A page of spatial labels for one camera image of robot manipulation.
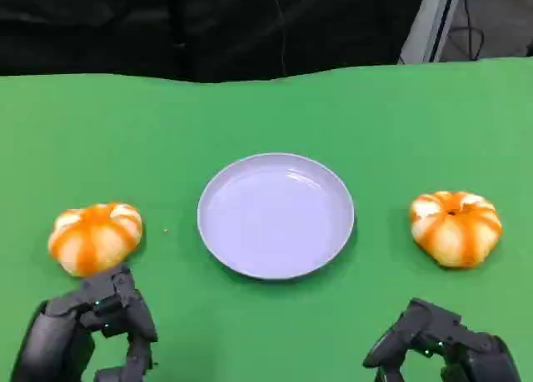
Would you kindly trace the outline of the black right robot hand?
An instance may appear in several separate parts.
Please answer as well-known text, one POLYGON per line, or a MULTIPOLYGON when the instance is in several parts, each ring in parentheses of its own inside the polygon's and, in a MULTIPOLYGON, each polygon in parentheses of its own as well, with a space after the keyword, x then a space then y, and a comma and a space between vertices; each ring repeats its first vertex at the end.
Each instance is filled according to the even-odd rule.
POLYGON ((422 299, 413 298, 397 321, 374 344, 362 365, 376 370, 376 381, 403 381, 401 367, 408 351, 445 361, 443 381, 519 381, 505 341, 475 332, 461 316, 422 299))

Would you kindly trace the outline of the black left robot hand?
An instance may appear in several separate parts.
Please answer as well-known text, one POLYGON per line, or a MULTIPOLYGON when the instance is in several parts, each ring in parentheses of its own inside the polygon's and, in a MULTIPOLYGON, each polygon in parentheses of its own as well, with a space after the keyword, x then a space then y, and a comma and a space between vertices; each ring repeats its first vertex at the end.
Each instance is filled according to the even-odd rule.
POLYGON ((12 368, 12 381, 79 381, 95 350, 93 333, 127 335, 123 365, 98 370, 96 381, 142 381, 153 368, 157 330, 130 268, 114 266, 80 288, 43 301, 34 312, 12 368))

